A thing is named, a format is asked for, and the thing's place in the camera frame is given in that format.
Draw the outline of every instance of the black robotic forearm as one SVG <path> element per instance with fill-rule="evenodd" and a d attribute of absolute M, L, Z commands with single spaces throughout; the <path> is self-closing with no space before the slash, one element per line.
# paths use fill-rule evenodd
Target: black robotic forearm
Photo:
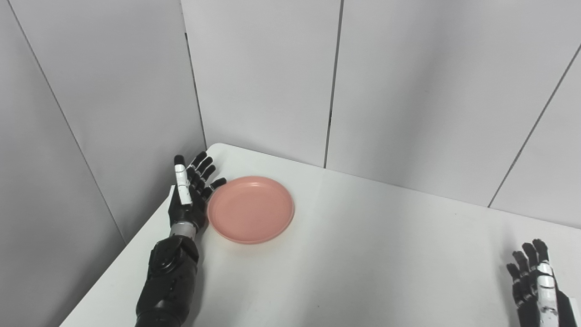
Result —
<path fill-rule="evenodd" d="M 171 232 L 157 242 L 149 256 L 136 327 L 180 327 L 188 317 L 199 259 L 193 239 L 207 221 L 207 199 L 226 183 L 221 178 L 206 187 L 206 180 L 216 170 L 211 163 L 205 152 L 187 167 L 183 156 L 174 158 L 177 185 L 168 210 Z"/>
<path fill-rule="evenodd" d="M 198 249 L 189 237 L 157 242 L 149 257 L 147 280 L 137 302 L 136 327 L 180 327 L 192 302 Z"/>

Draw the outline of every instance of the panel seam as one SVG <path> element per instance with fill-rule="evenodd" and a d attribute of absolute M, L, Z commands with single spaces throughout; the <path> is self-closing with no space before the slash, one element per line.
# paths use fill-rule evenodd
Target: panel seam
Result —
<path fill-rule="evenodd" d="M 335 47 L 335 62 L 333 64 L 333 81 L 331 83 L 331 103 L 329 105 L 329 122 L 327 124 L 327 139 L 325 141 L 325 159 L 323 160 L 323 168 L 327 168 L 327 157 L 329 154 L 329 139 L 331 137 L 331 120 L 333 118 L 333 102 L 335 100 L 335 82 L 337 79 L 337 63 L 339 62 L 339 43 L 341 41 L 341 25 L 343 24 L 343 4 L 345 0 L 341 0 L 339 6 L 339 24 L 337 26 L 337 45 Z"/>
<path fill-rule="evenodd" d="M 581 44 L 577 47 L 577 50 L 575 51 L 575 54 L 573 54 L 573 58 L 571 59 L 571 61 L 569 61 L 569 64 L 567 65 L 567 67 L 565 68 L 565 71 L 561 75 L 561 78 L 559 79 L 559 82 L 557 83 L 557 86 L 555 86 L 555 89 L 553 90 L 553 92 L 549 96 L 549 98 L 547 100 L 547 103 L 545 104 L 545 106 L 543 107 L 543 110 L 541 110 L 541 113 L 539 114 L 539 117 L 537 118 L 537 120 L 533 124 L 533 127 L 530 129 L 529 134 L 526 136 L 525 141 L 522 143 L 521 148 L 518 150 L 517 155 L 515 156 L 514 160 L 512 161 L 512 163 L 510 165 L 510 167 L 508 168 L 508 171 L 504 175 L 502 181 L 500 182 L 500 185 L 496 189 L 496 192 L 494 192 L 494 195 L 492 196 L 492 199 L 490 199 L 490 202 L 488 203 L 488 206 L 487 206 L 488 208 L 490 208 L 490 206 L 492 206 L 492 203 L 496 199 L 496 196 L 498 195 L 500 189 L 504 185 L 504 182 L 506 182 L 508 175 L 511 173 L 512 169 L 514 168 L 515 164 L 517 163 L 517 160 L 519 160 L 519 158 L 521 157 L 522 151 L 525 149 L 525 146 L 529 142 L 529 139 L 530 139 L 531 135 L 533 134 L 533 132 L 537 128 L 537 125 L 539 124 L 539 122 L 540 122 L 541 118 L 543 117 L 545 111 L 547 110 L 548 106 L 551 104 L 551 101 L 553 100 L 553 97 L 557 93 L 557 90 L 559 89 L 559 87 L 561 86 L 561 83 L 565 79 L 565 76 L 569 72 L 569 68 L 571 68 L 571 66 L 573 65 L 573 62 L 575 61 L 575 58 L 577 58 L 577 55 L 579 54 L 579 50 L 581 50 Z"/>
<path fill-rule="evenodd" d="M 125 240 L 125 237 L 123 236 L 123 233 L 121 232 L 121 229 L 119 228 L 119 225 L 115 221 L 115 218 L 113 217 L 113 213 L 111 212 L 111 208 L 109 208 L 109 204 L 107 203 L 107 200 L 105 200 L 105 196 L 103 195 L 103 192 L 101 191 L 101 188 L 99 187 L 99 183 L 97 183 L 97 180 L 95 179 L 95 174 L 93 174 L 93 171 L 91 170 L 91 167 L 89 166 L 89 163 L 87 162 L 87 158 L 85 157 L 85 154 L 83 153 L 83 149 L 81 149 L 81 146 L 78 143 L 77 137 L 74 135 L 73 129 L 71 128 L 69 121 L 67 120 L 67 117 L 63 112 L 63 108 L 60 106 L 59 100 L 56 98 L 56 94 L 53 91 L 52 86 L 49 83 L 48 78 L 46 77 L 44 70 L 42 69 L 42 66 L 40 65 L 40 61 L 38 61 L 38 57 L 36 56 L 36 53 L 34 52 L 32 45 L 30 44 L 30 40 L 28 39 L 28 36 L 24 32 L 24 28 L 22 27 L 22 24 L 20 23 L 20 20 L 18 19 L 18 15 L 16 15 L 16 11 L 14 10 L 14 7 L 12 6 L 10 0 L 7 0 L 7 1 L 8 1 L 8 6 L 10 7 L 10 10 L 12 11 L 12 14 L 15 17 L 16 22 L 18 23 L 18 27 L 20 28 L 20 31 L 22 32 L 22 35 L 24 36 L 24 39 L 26 40 L 28 48 L 30 49 L 30 52 L 32 52 L 33 58 L 36 61 L 36 64 L 37 64 L 37 66 L 38 66 L 47 86 L 48 86 L 48 89 L 50 90 L 52 97 L 55 99 L 56 105 L 58 106 L 58 108 L 60 110 L 60 114 L 63 116 L 64 122 L 67 124 L 67 127 L 69 128 L 69 131 L 70 131 L 71 135 L 73 136 L 73 140 L 74 140 L 75 144 L 77 145 L 79 152 L 81 153 L 83 161 L 85 162 L 85 165 L 87 166 L 87 169 L 89 170 L 89 174 L 91 174 L 91 178 L 95 182 L 97 190 L 99 191 L 99 194 L 101 195 L 101 198 L 103 199 L 103 202 L 105 203 L 105 207 L 107 208 L 107 211 L 109 212 L 109 215 L 111 216 L 111 220 L 113 220 L 113 223 L 115 224 L 115 227 L 117 228 L 117 232 L 121 236 L 123 243 L 125 243 L 125 245 L 127 245 L 127 241 Z"/>
<path fill-rule="evenodd" d="M 193 73 L 192 52 L 189 50 L 188 33 L 185 34 L 185 46 L 188 49 L 189 68 L 192 71 L 193 92 L 196 95 L 196 104 L 198 105 L 198 114 L 200 115 L 200 125 L 202 127 L 202 137 L 204 138 L 204 147 L 208 150 L 208 143 L 206 142 L 206 130 L 204 129 L 204 120 L 202 119 L 202 109 L 200 108 L 200 98 L 198 97 L 198 86 L 196 85 L 196 76 Z"/>

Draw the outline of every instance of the black finger segment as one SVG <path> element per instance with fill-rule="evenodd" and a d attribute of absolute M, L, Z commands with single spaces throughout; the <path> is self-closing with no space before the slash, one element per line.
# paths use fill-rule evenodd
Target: black finger segment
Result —
<path fill-rule="evenodd" d="M 514 303 L 517 304 L 517 307 L 520 307 L 525 302 L 525 298 L 521 293 L 521 285 L 518 281 L 512 284 L 512 298 L 514 299 Z"/>
<path fill-rule="evenodd" d="M 543 262 L 543 261 L 548 262 L 547 245 L 543 241 L 541 241 L 540 239 L 534 239 L 533 245 L 535 246 L 535 249 L 537 250 L 537 253 L 539 254 L 539 261 L 540 262 Z"/>
<path fill-rule="evenodd" d="M 206 159 L 204 159 L 204 161 L 202 161 L 202 163 L 200 163 L 200 165 L 198 166 L 198 168 L 196 169 L 200 174 L 204 172 L 204 170 L 206 170 L 206 168 L 208 168 L 208 166 L 210 166 L 212 164 L 214 160 L 212 159 L 212 157 L 207 157 Z"/>
<path fill-rule="evenodd" d="M 183 155 L 178 154 L 174 157 L 174 166 L 175 165 L 184 165 L 185 166 L 185 159 L 184 159 Z"/>
<path fill-rule="evenodd" d="M 200 162 L 202 162 L 202 160 L 204 160 L 207 156 L 208 154 L 205 151 L 200 152 L 200 154 L 193 159 L 191 166 L 197 167 L 200 164 Z"/>
<path fill-rule="evenodd" d="M 226 184 L 226 178 L 222 177 L 215 180 L 212 184 L 210 184 L 210 187 L 213 189 L 217 189 L 224 184 Z"/>
<path fill-rule="evenodd" d="M 517 265 L 507 264 L 508 273 L 510 273 L 512 280 L 518 280 L 521 277 L 521 273 L 518 271 Z"/>
<path fill-rule="evenodd" d="M 529 257 L 530 270 L 536 269 L 536 266 L 539 264 L 539 259 L 537 258 L 537 250 L 535 250 L 535 247 L 530 243 L 522 243 L 522 249 L 526 253 L 526 256 Z"/>
<path fill-rule="evenodd" d="M 200 196 L 202 197 L 202 199 L 204 199 L 204 201 L 206 201 L 210 195 L 212 195 L 213 190 L 210 187 L 205 188 L 201 193 Z"/>
<path fill-rule="evenodd" d="M 189 182 L 195 189 L 198 187 L 198 185 L 200 184 L 200 182 L 202 181 L 202 178 L 200 177 L 200 175 L 194 173 L 192 176 L 192 180 Z"/>
<path fill-rule="evenodd" d="M 191 166 L 186 169 L 186 172 L 188 172 L 188 179 L 189 179 L 189 183 L 191 184 L 193 181 L 193 177 L 195 175 L 197 175 L 198 173 L 196 173 L 196 169 L 194 167 L 191 167 Z"/>
<path fill-rule="evenodd" d="M 210 175 L 212 175 L 215 171 L 216 171 L 216 166 L 210 165 L 206 169 L 206 171 L 204 171 L 204 173 L 202 174 L 202 179 L 203 180 L 208 180 L 208 177 L 210 177 Z"/>
<path fill-rule="evenodd" d="M 204 187 L 206 187 L 206 182 L 204 182 L 204 180 L 200 178 L 200 182 L 196 186 L 196 191 L 201 192 L 204 189 Z"/>
<path fill-rule="evenodd" d="M 514 251 L 512 253 L 512 256 L 517 261 L 518 268 L 521 272 L 521 276 L 526 275 L 529 272 L 529 263 L 526 260 L 525 255 L 520 251 Z"/>

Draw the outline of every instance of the fingertip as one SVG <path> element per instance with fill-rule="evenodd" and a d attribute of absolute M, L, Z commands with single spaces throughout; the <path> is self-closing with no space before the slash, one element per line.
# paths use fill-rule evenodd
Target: fingertip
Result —
<path fill-rule="evenodd" d="M 191 166 L 197 167 L 204 158 L 206 158 L 208 154 L 205 151 L 200 152 L 196 158 L 193 159 Z"/>
<path fill-rule="evenodd" d="M 210 165 L 202 174 L 202 179 L 208 180 L 208 177 L 216 171 L 216 166 Z"/>
<path fill-rule="evenodd" d="M 547 248 L 547 244 L 545 244 L 541 239 L 534 239 L 533 245 L 537 250 L 545 250 Z"/>
<path fill-rule="evenodd" d="M 226 178 L 222 177 L 222 178 L 219 178 L 219 179 L 215 180 L 215 181 L 214 181 L 212 184 L 210 184 L 210 186 L 211 186 L 213 189 L 217 189 L 217 188 L 219 188 L 220 186 L 222 186 L 222 185 L 226 184 L 226 182 L 227 182 L 227 181 L 226 181 Z"/>
<path fill-rule="evenodd" d="M 530 243 L 522 243 L 522 249 L 526 253 L 526 256 L 529 257 L 529 262 L 531 266 L 536 266 L 539 264 L 539 260 L 537 259 L 537 251 L 535 247 Z"/>
<path fill-rule="evenodd" d="M 210 197 L 210 195 L 212 195 L 212 189 L 207 187 L 205 188 L 201 193 L 200 196 L 202 197 L 202 199 L 206 200 Z"/>
<path fill-rule="evenodd" d="M 521 260 L 524 257 L 524 255 L 520 251 L 513 251 L 512 252 L 512 257 L 515 258 L 518 261 L 518 260 Z"/>
<path fill-rule="evenodd" d="M 206 168 L 208 168 L 208 166 L 210 166 L 213 161 L 214 161 L 214 159 L 212 159 L 212 157 L 206 157 L 206 159 L 204 159 L 204 161 L 202 161 L 202 163 L 200 163 L 200 165 L 198 166 L 198 168 L 196 170 L 200 174 L 203 173 L 204 170 L 206 170 Z"/>
<path fill-rule="evenodd" d="M 520 277 L 520 273 L 518 272 L 517 265 L 515 264 L 507 264 L 508 273 L 511 275 L 512 279 L 518 279 Z"/>
<path fill-rule="evenodd" d="M 185 166 L 185 159 L 184 159 L 183 155 L 178 154 L 174 157 L 174 166 L 175 165 L 184 165 Z"/>

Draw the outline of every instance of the pink plate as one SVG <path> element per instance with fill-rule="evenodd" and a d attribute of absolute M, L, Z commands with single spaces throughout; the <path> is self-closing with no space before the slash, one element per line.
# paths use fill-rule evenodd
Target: pink plate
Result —
<path fill-rule="evenodd" d="M 215 230 L 244 244 L 266 242 L 290 224 L 295 205 L 286 188 L 275 180 L 247 176 L 220 187 L 208 204 Z"/>

